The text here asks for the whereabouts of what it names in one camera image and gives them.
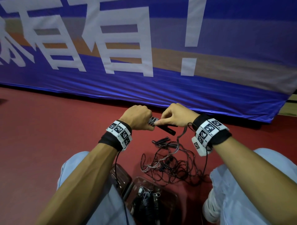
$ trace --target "pants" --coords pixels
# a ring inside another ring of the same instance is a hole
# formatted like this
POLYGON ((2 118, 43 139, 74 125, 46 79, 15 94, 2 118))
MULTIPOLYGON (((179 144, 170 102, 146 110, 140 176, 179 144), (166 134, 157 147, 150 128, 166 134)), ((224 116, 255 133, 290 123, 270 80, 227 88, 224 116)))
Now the pants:
MULTIPOLYGON (((288 158, 267 148, 255 152, 297 183, 297 166, 288 158)), ((221 208, 220 224, 270 224, 243 193, 226 165, 214 169, 210 178, 216 202, 221 208)))
MULTIPOLYGON (((58 180, 57 189, 62 185, 66 178, 78 166, 78 164, 86 157, 89 152, 79 152, 67 160, 62 168, 61 175, 58 180)), ((126 208, 127 217, 130 225, 135 225, 133 217, 126 208)), ((114 180, 111 176, 105 182, 103 192, 99 198, 99 206, 87 222, 87 225, 122 225, 127 224, 122 197, 114 186, 114 180)))

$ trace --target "white shoe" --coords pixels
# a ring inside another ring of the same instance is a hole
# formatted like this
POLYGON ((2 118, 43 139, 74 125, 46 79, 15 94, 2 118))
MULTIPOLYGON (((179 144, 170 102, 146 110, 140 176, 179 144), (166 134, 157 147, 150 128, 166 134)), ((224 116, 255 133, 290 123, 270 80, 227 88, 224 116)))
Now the white shoe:
POLYGON ((210 223, 215 224, 220 220, 221 208, 216 202, 213 189, 210 191, 208 199, 203 204, 202 213, 205 219, 210 223))

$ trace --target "person's right hand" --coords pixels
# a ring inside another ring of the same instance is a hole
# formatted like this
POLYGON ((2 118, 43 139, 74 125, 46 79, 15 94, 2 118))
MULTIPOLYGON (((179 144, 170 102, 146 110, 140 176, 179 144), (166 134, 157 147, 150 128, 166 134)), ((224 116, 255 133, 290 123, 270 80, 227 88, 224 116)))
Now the person's right hand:
POLYGON ((164 124, 172 124, 177 126, 187 126, 193 123, 199 116, 198 113, 184 107, 179 103, 172 103, 162 114, 161 119, 155 122, 156 126, 164 124))

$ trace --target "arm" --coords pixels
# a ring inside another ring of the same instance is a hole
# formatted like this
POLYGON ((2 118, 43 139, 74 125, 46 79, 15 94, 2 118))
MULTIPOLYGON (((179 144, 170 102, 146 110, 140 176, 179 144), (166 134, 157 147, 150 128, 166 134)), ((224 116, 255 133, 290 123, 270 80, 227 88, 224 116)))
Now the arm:
MULTIPOLYGON (((147 124, 151 110, 132 106, 120 118, 133 130, 153 130, 147 124)), ((113 147, 99 143, 56 191, 36 224, 80 224, 93 209, 117 154, 113 147)))
MULTIPOLYGON (((171 104, 155 125, 187 126, 199 114, 171 104)), ((233 177, 259 212, 272 224, 297 221, 297 184, 261 156, 230 137, 214 146, 233 177)))

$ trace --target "person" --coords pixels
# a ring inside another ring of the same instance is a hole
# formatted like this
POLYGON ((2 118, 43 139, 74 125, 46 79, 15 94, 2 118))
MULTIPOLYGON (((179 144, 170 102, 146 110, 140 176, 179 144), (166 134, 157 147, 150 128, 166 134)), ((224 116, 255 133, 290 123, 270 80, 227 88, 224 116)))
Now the person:
MULTIPOLYGON (((132 106, 120 117, 132 130, 153 131, 146 106, 132 106)), ((155 125, 185 127, 200 115, 171 104, 155 125)), ((213 146, 224 165, 211 172, 213 182, 203 205, 205 218, 221 224, 296 224, 297 166, 270 149, 252 151, 233 137, 213 146)), ((99 143, 91 152, 74 155, 62 166, 58 189, 36 224, 134 224, 109 179, 117 150, 99 143)))

